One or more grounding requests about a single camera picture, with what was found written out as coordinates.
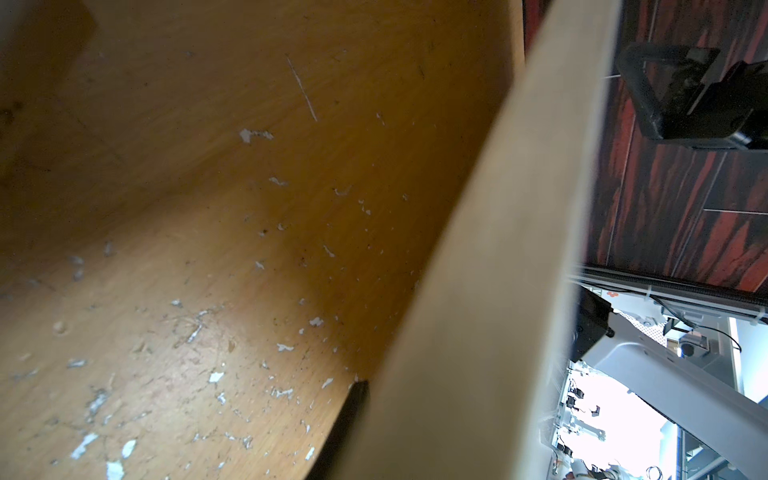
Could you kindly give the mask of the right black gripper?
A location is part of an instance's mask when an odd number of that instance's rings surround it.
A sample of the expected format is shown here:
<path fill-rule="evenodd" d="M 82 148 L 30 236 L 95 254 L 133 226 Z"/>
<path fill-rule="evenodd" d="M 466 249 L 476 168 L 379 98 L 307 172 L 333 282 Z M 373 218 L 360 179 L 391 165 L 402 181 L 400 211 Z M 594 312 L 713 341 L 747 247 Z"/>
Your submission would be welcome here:
<path fill-rule="evenodd" d="M 699 150 L 767 148 L 767 63 L 739 61 L 704 92 L 703 79 L 719 54 L 717 48 L 632 43 L 618 55 L 616 67 L 646 138 Z"/>

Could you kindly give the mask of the white canvas board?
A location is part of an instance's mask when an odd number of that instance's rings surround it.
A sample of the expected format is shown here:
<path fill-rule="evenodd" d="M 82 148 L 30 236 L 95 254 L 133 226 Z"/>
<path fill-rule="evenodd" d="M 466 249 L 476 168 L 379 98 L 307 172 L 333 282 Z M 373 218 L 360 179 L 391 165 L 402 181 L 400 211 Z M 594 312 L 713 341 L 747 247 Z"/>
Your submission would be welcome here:
<path fill-rule="evenodd" d="M 621 10 L 552 4 L 332 478 L 545 477 Z"/>

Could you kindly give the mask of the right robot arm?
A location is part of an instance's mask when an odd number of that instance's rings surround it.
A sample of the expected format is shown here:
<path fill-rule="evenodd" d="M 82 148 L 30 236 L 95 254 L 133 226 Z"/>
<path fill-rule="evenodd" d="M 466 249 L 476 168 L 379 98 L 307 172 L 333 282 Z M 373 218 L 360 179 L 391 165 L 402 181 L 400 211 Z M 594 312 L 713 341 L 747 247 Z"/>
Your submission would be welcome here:
<path fill-rule="evenodd" d="M 714 171 L 767 157 L 767 65 L 739 61 L 717 82 L 709 80 L 719 50 L 634 43 L 617 57 L 643 138 L 676 155 L 702 157 Z M 580 315 L 573 355 L 608 375 L 650 408 L 688 432 L 749 479 L 767 475 L 767 411 L 734 387 L 699 368 L 683 351 L 671 351 L 632 323 L 618 306 L 630 297 L 653 306 L 666 334 L 683 348 L 713 328 L 705 311 L 767 325 L 767 299 L 747 288 L 767 279 L 767 173 L 747 180 L 737 173 L 723 194 L 732 209 L 711 209 L 709 189 L 697 185 L 680 216 L 680 232 L 665 214 L 650 220 L 636 247 L 663 247 L 668 265 L 687 268 L 693 280 L 637 271 L 585 267 L 577 276 L 600 306 L 595 319 Z"/>

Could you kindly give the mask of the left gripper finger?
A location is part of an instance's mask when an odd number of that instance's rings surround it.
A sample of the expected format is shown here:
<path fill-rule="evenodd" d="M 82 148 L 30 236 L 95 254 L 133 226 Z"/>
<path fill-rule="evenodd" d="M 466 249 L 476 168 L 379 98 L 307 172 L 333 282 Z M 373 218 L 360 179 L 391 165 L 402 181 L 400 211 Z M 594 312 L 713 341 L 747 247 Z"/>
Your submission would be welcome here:
<path fill-rule="evenodd" d="M 339 462 L 369 401 L 369 381 L 355 381 L 306 480 L 326 480 Z"/>

